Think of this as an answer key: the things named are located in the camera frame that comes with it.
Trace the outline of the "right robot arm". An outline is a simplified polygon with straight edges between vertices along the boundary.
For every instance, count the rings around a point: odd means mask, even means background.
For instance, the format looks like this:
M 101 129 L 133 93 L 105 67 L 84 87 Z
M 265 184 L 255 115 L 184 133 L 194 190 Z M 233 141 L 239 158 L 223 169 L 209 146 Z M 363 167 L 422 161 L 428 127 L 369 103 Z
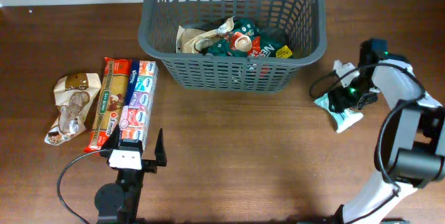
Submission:
M 444 106 L 427 93 L 406 57 L 371 38 L 360 45 L 358 66 L 329 87 L 329 109 L 362 109 L 379 93 L 390 112 L 378 134 L 375 172 L 332 223 L 380 223 L 404 198 L 444 178 Z

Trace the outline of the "Kleenex tissue multipack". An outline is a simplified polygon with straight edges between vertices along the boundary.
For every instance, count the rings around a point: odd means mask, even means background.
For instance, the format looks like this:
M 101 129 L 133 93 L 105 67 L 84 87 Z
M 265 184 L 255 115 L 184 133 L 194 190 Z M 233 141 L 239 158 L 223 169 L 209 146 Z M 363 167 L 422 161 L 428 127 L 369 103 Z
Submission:
M 140 141 L 143 149 L 156 89 L 158 67 L 154 61 L 133 61 L 127 95 L 120 116 L 120 139 Z

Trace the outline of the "white teal wipes packet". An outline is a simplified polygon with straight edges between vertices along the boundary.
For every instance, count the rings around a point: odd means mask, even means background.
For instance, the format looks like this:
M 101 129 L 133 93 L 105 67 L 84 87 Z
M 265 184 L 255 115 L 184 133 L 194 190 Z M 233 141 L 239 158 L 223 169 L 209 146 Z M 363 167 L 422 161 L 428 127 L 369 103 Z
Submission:
M 327 93 L 315 99 L 314 103 L 322 109 L 325 109 L 332 116 L 337 124 L 336 133 L 338 134 L 353 126 L 356 122 L 359 122 L 364 117 L 362 113 L 354 112 L 350 109 L 344 109 L 340 113 L 334 112 L 330 108 L 330 101 Z

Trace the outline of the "brown cookie bag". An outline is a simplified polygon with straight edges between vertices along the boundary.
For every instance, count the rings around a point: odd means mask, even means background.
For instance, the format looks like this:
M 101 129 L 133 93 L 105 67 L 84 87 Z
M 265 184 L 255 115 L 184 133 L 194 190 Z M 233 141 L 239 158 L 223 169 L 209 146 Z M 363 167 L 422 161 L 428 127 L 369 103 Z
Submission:
M 54 86 L 59 114 L 44 138 L 45 143 L 60 145 L 84 132 L 90 107 L 101 87 L 97 73 L 74 73 L 59 79 Z

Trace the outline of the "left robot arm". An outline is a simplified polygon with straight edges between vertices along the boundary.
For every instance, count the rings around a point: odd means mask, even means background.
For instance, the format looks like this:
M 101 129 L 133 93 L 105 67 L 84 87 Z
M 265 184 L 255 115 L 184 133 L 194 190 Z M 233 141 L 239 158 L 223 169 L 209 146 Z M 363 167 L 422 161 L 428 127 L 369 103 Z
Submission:
M 143 223 L 137 217 L 144 176 L 156 174 L 159 167 L 167 166 L 167 156 L 163 144 L 163 130 L 160 129 L 154 149 L 154 160 L 143 159 L 143 144 L 136 140 L 120 138 L 116 128 L 104 147 L 110 150 L 102 156 L 107 164 L 118 172 L 117 179 L 103 185 L 95 195 L 98 223 L 132 224 Z

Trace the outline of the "green Nescafe coffee bag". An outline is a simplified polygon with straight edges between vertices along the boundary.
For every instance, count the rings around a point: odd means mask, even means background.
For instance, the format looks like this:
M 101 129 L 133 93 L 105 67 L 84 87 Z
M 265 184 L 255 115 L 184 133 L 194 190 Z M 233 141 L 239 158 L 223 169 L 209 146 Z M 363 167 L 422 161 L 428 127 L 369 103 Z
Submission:
M 242 58 L 293 56 L 285 33 L 261 29 L 250 19 L 236 17 L 226 19 L 218 28 L 210 31 L 180 26 L 176 52 Z

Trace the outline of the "San Remo spaghetti packet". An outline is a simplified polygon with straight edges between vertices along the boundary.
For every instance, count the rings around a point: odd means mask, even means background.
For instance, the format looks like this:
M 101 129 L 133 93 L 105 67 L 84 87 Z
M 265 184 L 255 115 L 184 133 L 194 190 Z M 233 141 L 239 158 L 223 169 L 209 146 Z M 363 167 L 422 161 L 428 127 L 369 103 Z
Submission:
M 131 63 L 132 61 L 129 59 L 105 58 L 106 66 L 90 142 L 84 152 L 90 153 L 100 150 L 118 125 L 127 96 Z

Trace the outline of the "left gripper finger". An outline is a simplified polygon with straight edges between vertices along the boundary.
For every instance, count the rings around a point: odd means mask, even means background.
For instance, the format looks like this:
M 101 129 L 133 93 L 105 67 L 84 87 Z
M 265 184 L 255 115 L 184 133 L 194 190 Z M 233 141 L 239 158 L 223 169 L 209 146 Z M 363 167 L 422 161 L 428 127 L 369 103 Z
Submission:
M 166 167 L 167 166 L 167 156 L 165 152 L 165 147 L 163 143 L 163 129 L 159 129 L 156 147 L 154 150 L 155 161 L 157 166 Z
M 101 157 L 110 157 L 111 152 L 113 150 L 118 149 L 119 138 L 120 138 L 120 126 L 117 125 L 115 127 L 115 129 L 113 130 L 112 134 L 106 140 L 105 144 L 102 145 L 100 156 Z

